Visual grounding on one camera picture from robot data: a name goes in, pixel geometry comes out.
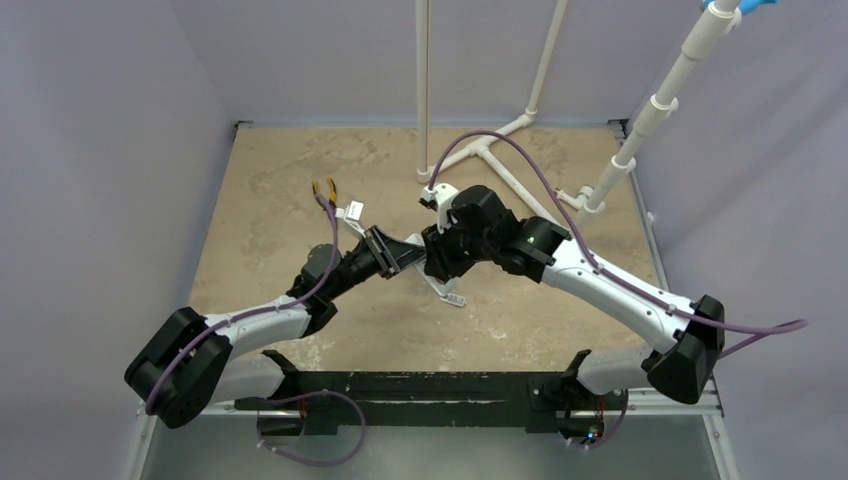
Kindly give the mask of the white universal AC remote control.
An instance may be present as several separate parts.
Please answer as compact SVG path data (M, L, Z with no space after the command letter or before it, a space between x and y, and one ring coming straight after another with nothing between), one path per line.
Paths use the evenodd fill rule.
M405 241L407 243L411 243L417 246L424 246L423 237L419 233L411 234L405 239ZM455 288L458 286L457 279L451 279L448 281L438 280L437 278L426 274L424 271L424 267L424 260L420 260L414 264L415 270L421 275L425 283L429 285L430 288L433 289L436 294L438 294L441 298L447 298L453 293Z

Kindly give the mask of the white remote battery cover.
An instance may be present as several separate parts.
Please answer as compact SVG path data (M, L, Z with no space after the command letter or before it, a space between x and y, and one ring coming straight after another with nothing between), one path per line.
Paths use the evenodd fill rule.
M464 296L454 293L448 293L447 295L443 296L441 300L449 305L458 308L463 308L467 305L467 299Z

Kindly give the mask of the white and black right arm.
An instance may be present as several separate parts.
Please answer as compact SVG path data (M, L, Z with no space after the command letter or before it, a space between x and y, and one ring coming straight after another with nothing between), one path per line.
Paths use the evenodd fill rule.
M724 307L663 292L599 258L590 263L563 227L539 216L519 220L483 185L459 191L439 183L420 202L437 214L423 230L424 272L447 283L480 262L571 294L636 333L642 344L575 357L561 381L564 399L584 407L614 390L652 387L683 404L695 404L725 345L717 325Z

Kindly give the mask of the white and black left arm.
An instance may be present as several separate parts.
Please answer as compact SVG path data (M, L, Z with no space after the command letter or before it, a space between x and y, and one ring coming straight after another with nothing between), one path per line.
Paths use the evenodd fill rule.
M422 237L397 240L378 227L340 253L320 244L308 254L292 287L265 304L224 314L174 311L130 362L125 383L145 402L147 414L179 428L210 404L261 397L284 409L297 399L298 382L282 371L268 373L258 386L236 388L242 356L284 340L322 330L337 313L336 298L371 277L391 278L423 261Z

